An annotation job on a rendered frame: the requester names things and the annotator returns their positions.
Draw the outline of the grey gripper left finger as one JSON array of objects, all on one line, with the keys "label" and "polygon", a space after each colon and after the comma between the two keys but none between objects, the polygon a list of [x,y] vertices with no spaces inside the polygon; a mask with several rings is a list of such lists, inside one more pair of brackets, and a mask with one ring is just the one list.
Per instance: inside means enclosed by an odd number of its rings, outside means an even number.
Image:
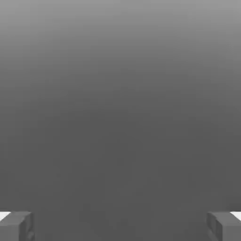
[{"label": "grey gripper left finger", "polygon": [[34,214],[0,211],[0,241],[35,241]]}]

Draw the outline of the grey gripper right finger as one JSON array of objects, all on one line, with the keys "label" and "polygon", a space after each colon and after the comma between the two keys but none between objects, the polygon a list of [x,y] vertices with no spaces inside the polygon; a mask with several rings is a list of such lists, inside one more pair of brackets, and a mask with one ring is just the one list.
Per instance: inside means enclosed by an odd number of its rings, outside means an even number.
[{"label": "grey gripper right finger", "polygon": [[206,224],[210,241],[241,241],[241,211],[208,212]]}]

